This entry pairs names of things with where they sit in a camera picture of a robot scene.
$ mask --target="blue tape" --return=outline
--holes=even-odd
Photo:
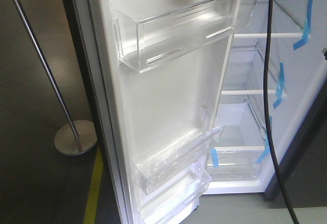
[[[219,167],[218,154],[215,148],[210,150],[211,158],[213,160],[213,165],[215,168]]]
[[[270,120],[270,126],[272,124],[272,117],[269,116]],[[261,155],[258,157],[258,159],[255,161],[256,164],[259,164],[265,159],[265,157],[270,153],[270,147],[269,147],[269,142],[268,142],[268,136],[266,135],[265,139],[265,150],[261,153]]]
[[[309,36],[311,33],[312,5],[313,5],[313,0],[308,0],[307,18],[306,18],[305,27],[303,29],[302,39],[297,41],[295,44],[293,44],[294,50],[301,48],[309,41]]]
[[[279,78],[276,88],[277,100],[273,103],[274,109],[276,109],[283,100],[282,95],[283,95],[284,87],[285,87],[284,64],[279,63]]]

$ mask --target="round metal base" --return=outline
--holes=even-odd
[[[97,135],[93,122],[78,120],[74,121],[80,136],[80,149],[69,124],[64,125],[55,135],[54,143],[56,149],[67,156],[79,156],[92,149],[97,143]]]

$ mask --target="yellow line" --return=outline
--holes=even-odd
[[[94,224],[96,221],[96,213],[100,192],[100,184],[102,178],[103,162],[98,147],[96,159],[93,167],[93,174],[90,184],[90,190],[88,192],[88,199],[85,208],[83,224]]]

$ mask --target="refrigerator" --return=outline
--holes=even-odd
[[[265,192],[267,1],[63,0],[122,223],[180,223],[203,194]],[[274,0],[279,161],[326,80],[324,1]]]

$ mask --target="black cable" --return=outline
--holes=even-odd
[[[299,221],[297,220],[297,217],[295,215],[292,203],[288,197],[284,180],[282,177],[281,170],[278,165],[278,160],[276,157],[275,148],[273,145],[272,135],[271,135],[271,127],[270,127],[270,119],[269,119],[269,106],[268,106],[268,71],[269,71],[269,55],[270,55],[270,45],[271,45],[271,26],[272,26],[272,6],[273,6],[273,0],[268,0],[268,22],[267,22],[267,42],[266,42],[266,53],[265,53],[265,63],[264,63],[264,79],[263,79],[263,86],[264,86],[264,113],[265,113],[265,123],[266,123],[266,131],[267,131],[267,138],[268,138],[268,144],[270,147],[270,154],[272,158],[272,162],[274,165],[274,169],[276,172],[277,180],[279,183],[279,186],[281,188],[281,192],[283,195],[283,198],[285,200],[287,209],[291,215],[291,218],[294,222],[294,224],[299,224]]]

